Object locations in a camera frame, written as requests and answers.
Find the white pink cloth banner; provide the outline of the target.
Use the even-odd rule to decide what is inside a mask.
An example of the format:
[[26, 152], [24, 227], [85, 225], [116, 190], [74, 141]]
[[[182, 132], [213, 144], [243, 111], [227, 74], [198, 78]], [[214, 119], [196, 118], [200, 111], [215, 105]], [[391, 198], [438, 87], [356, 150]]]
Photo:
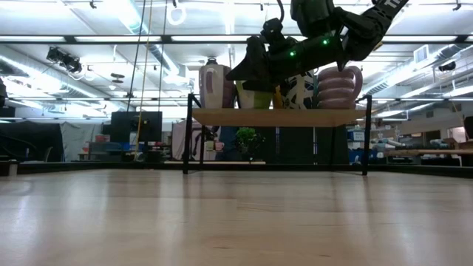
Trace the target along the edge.
[[[197, 121], [192, 122], [191, 139], [189, 142], [190, 160], [200, 160], [202, 125]], [[215, 141], [220, 138], [220, 128], [216, 126], [207, 126], [205, 131], [205, 141], [203, 148], [203, 160], [215, 160], [217, 152]], [[173, 160], [183, 160], [186, 140], [186, 120], [172, 125], [171, 131], [171, 158]]]

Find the wooden background table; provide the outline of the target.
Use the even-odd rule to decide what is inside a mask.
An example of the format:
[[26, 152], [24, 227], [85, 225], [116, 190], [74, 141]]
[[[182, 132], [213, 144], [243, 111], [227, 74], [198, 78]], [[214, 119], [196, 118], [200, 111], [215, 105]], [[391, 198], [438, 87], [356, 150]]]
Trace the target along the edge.
[[458, 159], [459, 166], [473, 167], [473, 149], [399, 149], [384, 152], [387, 161], [393, 161], [395, 158], [407, 158], [412, 164], [421, 165], [422, 160], [440, 160]]

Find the white ceiling air vent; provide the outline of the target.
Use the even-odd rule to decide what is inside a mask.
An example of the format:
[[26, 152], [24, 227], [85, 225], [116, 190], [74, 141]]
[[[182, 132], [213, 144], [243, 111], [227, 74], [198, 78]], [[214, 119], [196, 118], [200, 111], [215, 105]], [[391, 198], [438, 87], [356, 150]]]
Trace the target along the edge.
[[417, 65], [426, 64], [430, 58], [429, 45], [425, 44], [413, 52], [414, 62]]

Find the grey hanging cloth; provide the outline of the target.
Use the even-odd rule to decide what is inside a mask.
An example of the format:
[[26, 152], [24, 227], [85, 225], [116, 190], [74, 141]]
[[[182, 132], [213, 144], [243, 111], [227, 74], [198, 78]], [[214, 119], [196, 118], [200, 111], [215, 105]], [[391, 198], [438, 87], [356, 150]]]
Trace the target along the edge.
[[95, 141], [95, 136], [101, 132], [101, 124], [68, 123], [60, 124], [64, 161], [79, 160], [79, 153], [88, 143]]

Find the wooden shelf black legs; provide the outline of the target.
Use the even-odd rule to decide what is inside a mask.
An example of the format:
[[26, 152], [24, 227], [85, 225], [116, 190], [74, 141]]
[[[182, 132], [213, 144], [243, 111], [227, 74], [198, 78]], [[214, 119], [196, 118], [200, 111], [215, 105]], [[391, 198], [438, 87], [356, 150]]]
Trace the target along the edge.
[[331, 128], [330, 154], [334, 155], [336, 128], [346, 125], [359, 118], [365, 118], [364, 153], [362, 161], [362, 174], [367, 175], [370, 145], [368, 137], [371, 132], [372, 96], [365, 95], [356, 100], [365, 100], [365, 110], [346, 109], [204, 109], [195, 94], [189, 93], [187, 98], [185, 149], [182, 171], [189, 171], [190, 142], [192, 137], [193, 122], [195, 119], [201, 124], [202, 135], [208, 126], [242, 126], [242, 127], [305, 127], [305, 128]]

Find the yellow mug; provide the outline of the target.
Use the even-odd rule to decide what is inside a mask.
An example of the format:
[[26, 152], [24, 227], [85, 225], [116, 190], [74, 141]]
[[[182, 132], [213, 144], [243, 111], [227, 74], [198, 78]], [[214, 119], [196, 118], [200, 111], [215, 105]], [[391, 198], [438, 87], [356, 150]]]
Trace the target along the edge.
[[275, 109], [283, 109], [284, 108], [280, 86], [277, 86], [275, 88], [275, 92], [273, 94], [273, 107]]

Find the green white mug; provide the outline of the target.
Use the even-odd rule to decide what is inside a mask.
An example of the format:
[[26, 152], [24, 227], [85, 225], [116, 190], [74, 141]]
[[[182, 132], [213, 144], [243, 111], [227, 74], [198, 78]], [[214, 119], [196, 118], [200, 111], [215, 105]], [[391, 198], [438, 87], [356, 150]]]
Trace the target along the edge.
[[237, 102], [240, 109], [268, 109], [273, 92], [258, 81], [236, 81]]

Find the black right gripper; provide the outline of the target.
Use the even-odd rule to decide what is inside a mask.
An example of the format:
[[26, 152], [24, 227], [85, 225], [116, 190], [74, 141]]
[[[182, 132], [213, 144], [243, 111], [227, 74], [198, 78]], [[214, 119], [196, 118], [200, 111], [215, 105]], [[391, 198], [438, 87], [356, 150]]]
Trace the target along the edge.
[[[337, 36], [323, 35], [303, 41], [287, 37], [269, 45], [268, 58], [260, 37], [251, 36], [246, 43], [245, 57], [225, 77], [229, 81], [252, 81], [254, 91], [275, 92], [282, 83], [277, 79], [303, 74], [333, 62], [339, 70], [346, 65], [346, 55]], [[269, 75], [275, 81], [268, 80]]]

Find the mauve ribbed mug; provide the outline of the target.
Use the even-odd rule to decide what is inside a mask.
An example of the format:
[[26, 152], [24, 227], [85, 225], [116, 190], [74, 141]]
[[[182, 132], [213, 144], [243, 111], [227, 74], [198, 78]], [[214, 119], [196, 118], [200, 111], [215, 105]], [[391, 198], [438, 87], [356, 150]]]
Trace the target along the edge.
[[317, 77], [319, 109], [355, 109], [355, 99], [363, 86], [362, 71], [347, 66], [342, 71], [331, 67], [322, 70]]

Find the black ceiling light rail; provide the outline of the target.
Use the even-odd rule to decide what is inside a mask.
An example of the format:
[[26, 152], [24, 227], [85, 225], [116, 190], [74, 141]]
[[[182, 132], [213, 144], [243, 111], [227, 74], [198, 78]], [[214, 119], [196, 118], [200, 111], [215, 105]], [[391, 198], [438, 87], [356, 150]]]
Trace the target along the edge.
[[[0, 44], [244, 44], [247, 35], [0, 35]], [[473, 44], [470, 35], [385, 35], [382, 44]]]

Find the blue white leaf-pattern mug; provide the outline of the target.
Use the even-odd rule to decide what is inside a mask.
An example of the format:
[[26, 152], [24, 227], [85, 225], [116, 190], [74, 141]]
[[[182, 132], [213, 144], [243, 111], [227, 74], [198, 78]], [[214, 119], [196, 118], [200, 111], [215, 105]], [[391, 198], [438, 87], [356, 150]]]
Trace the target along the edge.
[[283, 107], [285, 109], [312, 109], [314, 88], [313, 70], [287, 78], [281, 87]]

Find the black background monitor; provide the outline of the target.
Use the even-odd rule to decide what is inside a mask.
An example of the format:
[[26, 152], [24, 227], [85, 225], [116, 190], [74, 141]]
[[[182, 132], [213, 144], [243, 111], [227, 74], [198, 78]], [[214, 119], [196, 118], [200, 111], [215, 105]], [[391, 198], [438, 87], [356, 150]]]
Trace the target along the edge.
[[139, 134], [139, 141], [162, 140], [162, 112], [113, 112], [111, 116], [110, 140], [125, 143], [130, 134]]

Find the white purple striped mug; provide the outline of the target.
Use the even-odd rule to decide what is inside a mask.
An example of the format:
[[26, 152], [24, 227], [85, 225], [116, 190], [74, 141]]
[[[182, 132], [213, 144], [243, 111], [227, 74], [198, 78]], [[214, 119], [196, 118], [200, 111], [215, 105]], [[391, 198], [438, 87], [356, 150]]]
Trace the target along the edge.
[[199, 70], [200, 103], [207, 109], [234, 108], [236, 87], [225, 76], [231, 71], [229, 66], [207, 64]]

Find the black curtain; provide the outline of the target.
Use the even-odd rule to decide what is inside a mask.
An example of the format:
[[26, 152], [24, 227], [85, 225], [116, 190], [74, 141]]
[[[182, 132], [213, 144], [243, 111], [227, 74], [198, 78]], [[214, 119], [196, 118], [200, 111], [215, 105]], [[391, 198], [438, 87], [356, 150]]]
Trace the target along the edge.
[[61, 162], [64, 148], [57, 123], [0, 123], [0, 159]]

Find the black room divider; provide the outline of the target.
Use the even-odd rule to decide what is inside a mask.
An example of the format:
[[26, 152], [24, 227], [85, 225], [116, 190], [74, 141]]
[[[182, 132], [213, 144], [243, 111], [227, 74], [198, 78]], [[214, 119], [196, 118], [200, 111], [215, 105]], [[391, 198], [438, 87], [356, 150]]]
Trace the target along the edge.
[[264, 141], [256, 158], [267, 164], [347, 165], [347, 129], [305, 127], [261, 127], [256, 130]]

